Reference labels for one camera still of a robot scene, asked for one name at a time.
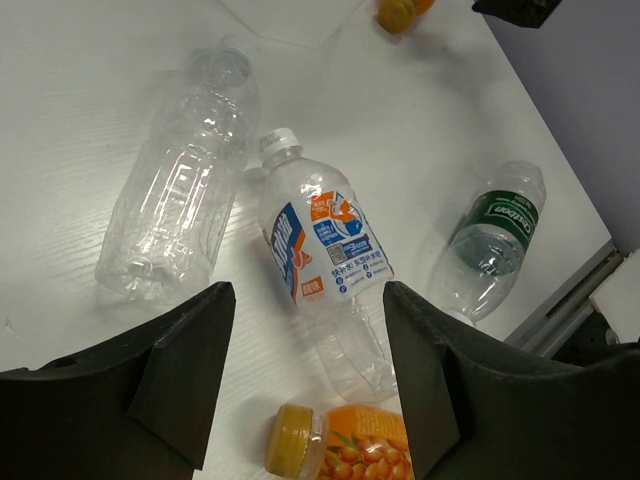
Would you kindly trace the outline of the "clear bottle green label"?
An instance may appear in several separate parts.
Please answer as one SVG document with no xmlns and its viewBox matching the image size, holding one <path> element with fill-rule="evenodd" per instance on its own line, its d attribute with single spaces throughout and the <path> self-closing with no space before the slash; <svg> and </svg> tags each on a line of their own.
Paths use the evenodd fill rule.
<svg viewBox="0 0 640 480">
<path fill-rule="evenodd" d="M 496 310 L 520 274 L 547 198 L 543 172 L 513 161 L 491 172 L 437 260 L 433 303 L 470 326 Z"/>
</svg>

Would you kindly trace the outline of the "aluminium front rail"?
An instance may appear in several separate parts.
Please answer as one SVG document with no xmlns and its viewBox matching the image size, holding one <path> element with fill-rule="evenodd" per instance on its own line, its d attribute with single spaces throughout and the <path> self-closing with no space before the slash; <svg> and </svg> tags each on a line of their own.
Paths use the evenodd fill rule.
<svg viewBox="0 0 640 480">
<path fill-rule="evenodd" d="M 504 343 L 526 353 L 552 358 L 594 312 L 590 295 L 623 260 L 609 241 L 509 334 Z"/>
</svg>

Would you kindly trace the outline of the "clear bottle without label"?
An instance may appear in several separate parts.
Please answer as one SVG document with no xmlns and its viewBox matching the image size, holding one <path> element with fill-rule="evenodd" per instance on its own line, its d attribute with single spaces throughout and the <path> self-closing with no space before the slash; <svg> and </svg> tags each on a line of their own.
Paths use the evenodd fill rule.
<svg viewBox="0 0 640 480">
<path fill-rule="evenodd" d="M 112 211 L 96 280 L 132 300 L 205 289 L 260 123 L 254 41 L 224 36 L 186 65 Z"/>
</svg>

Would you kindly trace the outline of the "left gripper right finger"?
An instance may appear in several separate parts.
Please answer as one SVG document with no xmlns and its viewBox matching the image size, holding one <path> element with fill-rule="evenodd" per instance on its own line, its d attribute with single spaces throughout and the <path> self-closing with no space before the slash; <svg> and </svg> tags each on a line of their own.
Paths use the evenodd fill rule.
<svg viewBox="0 0 640 480">
<path fill-rule="evenodd" d="M 398 281 L 384 311 L 418 479 L 635 479 L 639 347 L 575 366 L 447 315 Z"/>
</svg>

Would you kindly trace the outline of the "orange sea-buckthorn juice bottle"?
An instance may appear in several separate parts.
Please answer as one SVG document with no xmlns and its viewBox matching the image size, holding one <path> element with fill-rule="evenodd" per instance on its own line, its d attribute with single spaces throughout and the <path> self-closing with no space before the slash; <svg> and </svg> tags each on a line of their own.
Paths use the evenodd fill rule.
<svg viewBox="0 0 640 480">
<path fill-rule="evenodd" d="M 361 404 L 324 413 L 282 405 L 274 417 L 264 468 L 283 479 L 415 477 L 402 415 Z"/>
</svg>

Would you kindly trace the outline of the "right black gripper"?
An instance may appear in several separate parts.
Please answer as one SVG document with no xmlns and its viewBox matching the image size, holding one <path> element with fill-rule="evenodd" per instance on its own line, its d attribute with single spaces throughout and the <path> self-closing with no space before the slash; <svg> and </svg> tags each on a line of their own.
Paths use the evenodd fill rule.
<svg viewBox="0 0 640 480">
<path fill-rule="evenodd" d="M 560 3 L 561 0 L 477 0 L 472 10 L 517 27 L 538 29 Z"/>
</svg>

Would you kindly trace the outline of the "clear bottle blue orange label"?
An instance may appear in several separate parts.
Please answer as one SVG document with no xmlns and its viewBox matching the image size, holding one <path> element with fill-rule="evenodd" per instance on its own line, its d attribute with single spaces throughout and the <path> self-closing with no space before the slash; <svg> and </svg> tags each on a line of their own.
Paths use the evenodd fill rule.
<svg viewBox="0 0 640 480">
<path fill-rule="evenodd" d="M 352 403 L 394 397 L 383 306 L 394 270 L 355 191 L 339 169 L 305 157 L 288 128 L 259 148 L 258 224 L 329 382 Z"/>
</svg>

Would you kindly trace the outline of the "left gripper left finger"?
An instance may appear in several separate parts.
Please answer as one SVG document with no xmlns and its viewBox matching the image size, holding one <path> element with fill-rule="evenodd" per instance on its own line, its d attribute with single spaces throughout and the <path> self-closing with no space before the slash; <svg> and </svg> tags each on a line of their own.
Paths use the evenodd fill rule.
<svg viewBox="0 0 640 480">
<path fill-rule="evenodd" d="M 190 479 L 202 469 L 234 322 L 218 282 L 37 370 L 1 375 L 5 479 Z"/>
</svg>

